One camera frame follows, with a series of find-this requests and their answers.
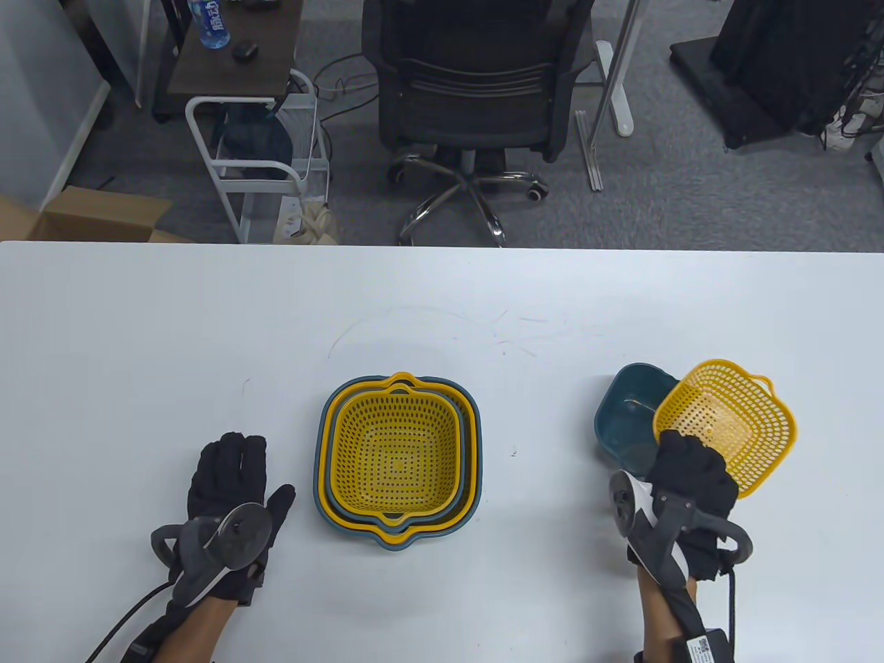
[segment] blue bottle label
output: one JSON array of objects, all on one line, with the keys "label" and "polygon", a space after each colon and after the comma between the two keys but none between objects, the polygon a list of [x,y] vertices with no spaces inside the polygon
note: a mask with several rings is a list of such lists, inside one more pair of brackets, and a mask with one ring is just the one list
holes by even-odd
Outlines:
[{"label": "blue bottle label", "polygon": [[224,20],[221,18],[221,7],[217,0],[209,0],[204,7],[206,18],[209,20],[209,29],[212,32],[225,32]]}]

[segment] chair base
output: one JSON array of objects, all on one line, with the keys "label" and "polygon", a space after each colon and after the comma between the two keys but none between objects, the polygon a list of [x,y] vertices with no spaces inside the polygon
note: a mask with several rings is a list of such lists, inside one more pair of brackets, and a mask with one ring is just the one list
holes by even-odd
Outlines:
[{"label": "chair base", "polygon": [[448,199],[458,192],[464,191],[469,192],[470,198],[473,199],[473,202],[479,208],[479,213],[487,225],[494,243],[499,247],[503,247],[507,243],[507,236],[504,233],[503,226],[500,224],[500,219],[492,211],[491,205],[488,204],[488,201],[485,200],[485,196],[482,193],[482,185],[525,185],[528,187],[528,197],[536,202],[542,201],[550,193],[550,187],[543,180],[530,172],[505,171],[487,175],[476,174],[472,171],[472,158],[466,161],[470,163],[468,169],[461,168],[460,170],[455,170],[453,168],[446,168],[443,165],[431,161],[425,156],[415,153],[400,154],[392,160],[390,167],[387,170],[387,179],[394,185],[399,184],[402,181],[402,173],[407,164],[419,166],[428,171],[445,175],[453,180],[453,184],[449,188],[433,194],[408,215],[408,220],[399,231],[400,245],[414,246],[414,242],[411,239],[411,233],[415,228],[425,221],[435,210],[444,205]]}]

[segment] forearm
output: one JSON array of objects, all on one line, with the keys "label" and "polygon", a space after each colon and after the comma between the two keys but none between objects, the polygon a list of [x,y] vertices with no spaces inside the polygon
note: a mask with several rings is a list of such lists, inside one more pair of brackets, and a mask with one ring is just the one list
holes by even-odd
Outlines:
[{"label": "forearm", "polygon": [[[670,663],[673,641],[684,637],[682,628],[675,621],[659,585],[638,567],[638,591],[642,597],[644,614],[644,663]],[[688,593],[697,601],[697,581],[690,578]]]},{"label": "forearm", "polygon": [[208,597],[163,642],[154,663],[210,663],[236,601]]}]

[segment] water bottle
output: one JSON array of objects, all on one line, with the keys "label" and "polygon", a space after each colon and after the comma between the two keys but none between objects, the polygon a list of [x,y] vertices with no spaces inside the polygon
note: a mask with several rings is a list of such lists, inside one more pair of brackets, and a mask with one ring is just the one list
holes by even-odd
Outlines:
[{"label": "water bottle", "polygon": [[221,18],[221,0],[187,0],[200,41],[207,49],[222,49],[230,43],[230,33]]}]

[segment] computer mouse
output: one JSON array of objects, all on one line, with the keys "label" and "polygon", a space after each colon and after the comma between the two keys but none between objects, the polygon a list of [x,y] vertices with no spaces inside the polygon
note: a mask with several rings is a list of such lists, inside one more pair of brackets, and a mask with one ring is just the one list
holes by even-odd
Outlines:
[{"label": "computer mouse", "polygon": [[236,45],[233,47],[233,59],[240,64],[251,62],[257,55],[258,45],[255,42],[243,40],[242,42],[236,42]]}]

